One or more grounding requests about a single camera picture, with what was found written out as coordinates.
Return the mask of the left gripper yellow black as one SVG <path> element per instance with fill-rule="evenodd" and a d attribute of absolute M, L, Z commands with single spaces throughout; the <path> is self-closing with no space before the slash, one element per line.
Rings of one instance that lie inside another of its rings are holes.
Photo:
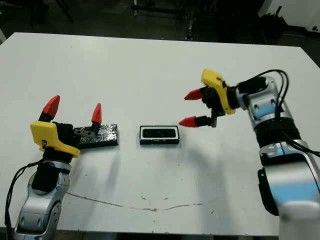
<path fill-rule="evenodd" d="M 39 121 L 30 125 L 33 141 L 39 149 L 48 152 L 56 151 L 77 158 L 81 138 L 95 138 L 102 124 L 102 106 L 98 103 L 93 111 L 92 125 L 87 128 L 74 128 L 72 124 L 51 122 L 58 111 L 60 96 L 52 97 L 44 106 Z"/>

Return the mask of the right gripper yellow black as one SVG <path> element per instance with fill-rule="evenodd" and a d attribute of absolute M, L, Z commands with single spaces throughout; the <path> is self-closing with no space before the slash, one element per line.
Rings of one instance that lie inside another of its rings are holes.
<path fill-rule="evenodd" d="M 225 115 L 233 115 L 236 110 L 232 109 L 228 99 L 228 89 L 231 89 L 224 80 L 224 77 L 209 68 L 205 68 L 201 74 L 201 82 L 205 85 L 190 91 L 184 100 L 199 100 L 211 109 L 211 117 L 207 116 L 191 116 L 186 117 L 179 122 L 180 126 L 188 128 L 198 128 L 202 126 L 217 126 L 217 118 Z"/>

